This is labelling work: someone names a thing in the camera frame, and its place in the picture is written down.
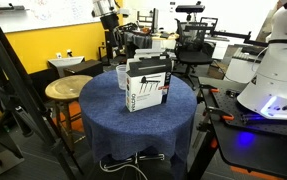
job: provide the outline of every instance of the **cardboard box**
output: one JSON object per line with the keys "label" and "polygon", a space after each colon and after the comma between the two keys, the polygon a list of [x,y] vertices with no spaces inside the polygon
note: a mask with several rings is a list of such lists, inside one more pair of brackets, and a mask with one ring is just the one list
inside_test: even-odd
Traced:
{"label": "cardboard box", "polygon": [[171,59],[148,58],[130,62],[126,77],[126,107],[129,111],[166,103],[171,70]]}
{"label": "cardboard box", "polygon": [[209,66],[209,69],[207,71],[207,74],[210,76],[210,77],[213,77],[215,79],[223,79],[224,78],[224,75],[227,71],[227,68],[228,68],[228,65],[227,64],[223,64],[223,63],[220,63],[220,62],[217,62],[217,63],[212,63],[210,66]]}

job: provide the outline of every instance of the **stool seat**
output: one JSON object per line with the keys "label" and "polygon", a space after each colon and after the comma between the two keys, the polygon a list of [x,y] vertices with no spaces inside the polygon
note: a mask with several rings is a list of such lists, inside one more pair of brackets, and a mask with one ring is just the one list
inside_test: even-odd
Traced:
{"label": "stool seat", "polygon": [[58,131],[66,139],[70,150],[74,152],[74,138],[72,133],[72,122],[81,117],[80,113],[73,116],[70,115],[69,103],[77,101],[84,85],[92,80],[91,76],[86,75],[72,75],[60,78],[50,83],[46,89],[45,94],[55,102],[55,114]]}
{"label": "stool seat", "polygon": [[79,98],[83,86],[93,79],[86,75],[73,75],[53,81],[45,89],[45,94],[58,101],[70,101]]}

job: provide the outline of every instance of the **black chair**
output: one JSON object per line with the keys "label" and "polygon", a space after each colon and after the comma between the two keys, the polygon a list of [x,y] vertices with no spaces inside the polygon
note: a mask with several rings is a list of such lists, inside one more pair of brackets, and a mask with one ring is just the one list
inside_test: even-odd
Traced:
{"label": "black chair", "polygon": [[195,67],[198,65],[207,65],[213,62],[212,54],[215,44],[204,42],[207,23],[182,23],[177,20],[177,33],[180,35],[175,47],[177,61],[186,65],[185,72],[173,72],[181,74],[192,84],[192,89],[196,90],[191,77],[197,78],[190,74],[191,70],[195,73]]}

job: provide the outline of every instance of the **floor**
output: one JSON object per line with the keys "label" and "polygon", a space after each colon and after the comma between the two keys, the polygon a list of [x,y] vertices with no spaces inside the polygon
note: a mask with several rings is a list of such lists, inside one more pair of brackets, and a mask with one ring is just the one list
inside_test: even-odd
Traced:
{"label": "floor", "polygon": [[[109,71],[114,69],[119,60],[120,59],[116,59],[112,62],[112,64],[114,64],[113,66],[104,67],[104,70]],[[207,69],[208,66],[206,65],[197,67],[196,75],[207,77]],[[184,70],[184,67],[178,65],[178,70]],[[198,124],[198,121],[202,118],[201,114],[203,108],[204,105],[202,104],[198,106],[194,124]],[[199,132],[194,128],[191,144],[193,144],[197,133]],[[56,158],[51,155],[49,149],[36,135],[24,138],[21,135],[20,130],[16,126],[13,126],[10,128],[10,136],[20,147],[24,156],[24,161],[11,170],[1,174],[0,180],[68,179]],[[82,133],[75,132],[75,136],[81,137]],[[80,180],[133,180],[136,177],[136,171],[132,168],[124,168],[114,173],[103,172],[100,169],[99,164],[93,163],[92,152],[87,145],[86,140],[76,143],[75,150],[75,157],[85,172],[85,175],[81,175],[71,161],[71,158],[69,158],[66,153],[64,154],[76,175],[76,178]],[[188,167],[193,163],[194,157],[195,149],[191,147],[190,154],[188,156]],[[167,159],[165,161],[142,162],[140,168],[149,180],[172,179],[170,173],[170,162]],[[223,162],[221,156],[217,152],[204,173],[202,180],[260,180],[260,178],[231,171],[230,166]]]}

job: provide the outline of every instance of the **round table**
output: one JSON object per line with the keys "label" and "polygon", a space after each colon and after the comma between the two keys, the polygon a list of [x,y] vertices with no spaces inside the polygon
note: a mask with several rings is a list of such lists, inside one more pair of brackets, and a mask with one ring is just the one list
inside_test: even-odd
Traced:
{"label": "round table", "polygon": [[[74,138],[72,134],[72,122],[80,118],[79,114],[71,117],[69,103],[78,100],[83,86],[92,79],[91,76],[73,75],[57,79],[50,83],[45,94],[55,102],[55,114],[58,130],[62,133],[62,129],[67,137],[67,144],[74,151]],[[66,127],[62,125],[60,114],[65,116]]]}
{"label": "round table", "polygon": [[94,77],[81,91],[82,121],[94,161],[107,155],[123,160],[152,146],[171,158],[174,177],[181,179],[196,110],[194,92],[172,76],[166,103],[135,112],[125,106],[125,93],[116,71]]}

